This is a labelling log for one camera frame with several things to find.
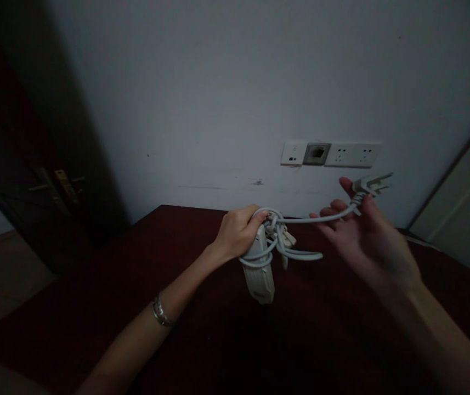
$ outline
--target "dark wooden door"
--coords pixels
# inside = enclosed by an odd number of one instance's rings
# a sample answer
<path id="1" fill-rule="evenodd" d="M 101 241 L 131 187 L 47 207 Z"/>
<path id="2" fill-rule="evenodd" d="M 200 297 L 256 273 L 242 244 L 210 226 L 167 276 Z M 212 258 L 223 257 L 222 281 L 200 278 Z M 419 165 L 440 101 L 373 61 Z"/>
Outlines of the dark wooden door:
<path id="1" fill-rule="evenodd" d="M 0 209 L 59 274 L 97 238 L 79 197 L 84 178 L 69 176 L 0 47 Z"/>

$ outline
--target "electrical socket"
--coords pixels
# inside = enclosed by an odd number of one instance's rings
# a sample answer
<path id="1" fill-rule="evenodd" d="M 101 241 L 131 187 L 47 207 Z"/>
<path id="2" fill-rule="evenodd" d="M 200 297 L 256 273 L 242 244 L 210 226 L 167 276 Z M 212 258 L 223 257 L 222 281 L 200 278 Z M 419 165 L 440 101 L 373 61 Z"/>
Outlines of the electrical socket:
<path id="1" fill-rule="evenodd" d="M 370 168 L 381 151 L 381 143 L 333 143 L 325 166 Z"/>
<path id="2" fill-rule="evenodd" d="M 284 142 L 280 164 L 287 166 L 302 166 L 307 145 L 308 143 L 300 141 Z"/>
<path id="3" fill-rule="evenodd" d="M 359 160 L 357 167 L 370 168 L 381 151 L 381 144 L 355 144 L 354 157 Z"/>

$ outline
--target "hand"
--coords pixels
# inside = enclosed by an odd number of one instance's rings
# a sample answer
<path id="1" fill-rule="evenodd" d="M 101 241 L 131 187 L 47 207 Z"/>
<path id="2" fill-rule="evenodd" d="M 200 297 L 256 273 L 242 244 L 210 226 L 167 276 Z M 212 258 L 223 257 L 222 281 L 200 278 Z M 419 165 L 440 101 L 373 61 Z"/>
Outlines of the hand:
<path id="1" fill-rule="evenodd" d="M 219 252 L 222 263 L 239 257 L 249 250 L 257 235 L 258 227 L 268 216 L 267 211 L 261 211 L 251 218 L 258 209 L 257 205 L 251 205 L 240 210 L 229 211 L 224 216 L 217 238 L 211 245 Z"/>
<path id="2" fill-rule="evenodd" d="M 353 198 L 352 181 L 342 177 L 339 183 Z M 348 205 L 336 199 L 321 210 L 321 216 L 337 214 Z M 421 284 L 420 270 L 405 238 L 377 208 L 368 195 L 360 206 L 361 216 L 350 213 L 343 220 L 321 222 L 316 226 L 336 248 L 341 257 L 374 290 L 387 280 L 405 293 Z M 318 215 L 311 213 L 311 218 Z"/>

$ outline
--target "power cord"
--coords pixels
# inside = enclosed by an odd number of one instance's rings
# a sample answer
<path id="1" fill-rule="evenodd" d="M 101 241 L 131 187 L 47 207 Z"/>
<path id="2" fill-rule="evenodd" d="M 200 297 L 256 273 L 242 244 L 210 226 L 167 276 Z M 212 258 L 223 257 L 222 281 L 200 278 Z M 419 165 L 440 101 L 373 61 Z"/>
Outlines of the power cord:
<path id="1" fill-rule="evenodd" d="M 272 207 L 262 207 L 259 208 L 253 216 L 260 211 L 267 210 L 268 217 L 263 222 L 264 229 L 266 231 L 266 241 L 268 243 L 268 248 L 257 254 L 248 255 L 245 254 L 239 257 L 239 261 L 243 265 L 251 268 L 263 268 L 271 263 L 273 255 L 271 252 L 274 248 L 277 248 L 279 254 L 283 256 L 285 262 L 285 268 L 287 268 L 287 259 L 296 259 L 298 261 L 316 261 L 317 259 L 322 259 L 321 252 L 310 252 L 310 251 L 298 251 L 292 250 L 285 245 L 284 241 L 284 232 L 285 224 L 287 223 L 317 223 L 317 222 L 328 222 L 334 221 L 335 219 L 340 219 L 355 211 L 357 207 L 361 205 L 363 199 L 366 195 L 372 194 L 373 196 L 378 196 L 381 194 L 381 190 L 388 188 L 389 183 L 386 183 L 384 180 L 391 177 L 392 173 L 385 174 L 383 176 L 373 177 L 367 176 L 363 177 L 353 183 L 352 189 L 355 192 L 354 197 L 350 201 L 350 205 L 346 210 L 340 212 L 339 214 L 319 217 L 319 218 L 295 218 L 295 219 L 286 219 L 282 213 Z M 268 236 L 275 236 L 274 239 L 269 239 Z"/>

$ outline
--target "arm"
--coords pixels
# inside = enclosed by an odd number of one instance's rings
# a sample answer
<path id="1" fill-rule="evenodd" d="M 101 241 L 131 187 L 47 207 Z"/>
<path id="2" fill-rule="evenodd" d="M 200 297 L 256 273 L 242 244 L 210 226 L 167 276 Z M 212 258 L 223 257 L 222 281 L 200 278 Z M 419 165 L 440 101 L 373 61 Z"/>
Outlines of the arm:
<path id="1" fill-rule="evenodd" d="M 353 197 L 352 182 L 347 178 L 339 181 Z M 342 200 L 334 200 L 320 214 L 332 215 L 346 207 Z M 361 214 L 352 213 L 343 221 L 319 223 L 317 227 L 377 294 L 443 390 L 470 394 L 470 340 L 425 287 L 406 240 L 371 195 L 364 198 Z"/>
<path id="2" fill-rule="evenodd" d="M 267 216 L 266 212 L 261 212 L 251 219 L 257 209 L 258 206 L 252 205 L 227 213 L 215 241 L 162 291 L 161 303 L 170 321 L 178 320 L 208 275 L 230 259 L 242 255 L 251 246 L 258 227 Z M 169 332 L 170 328 L 160 325 L 154 318 L 150 303 L 112 342 L 77 394 L 125 393 Z"/>

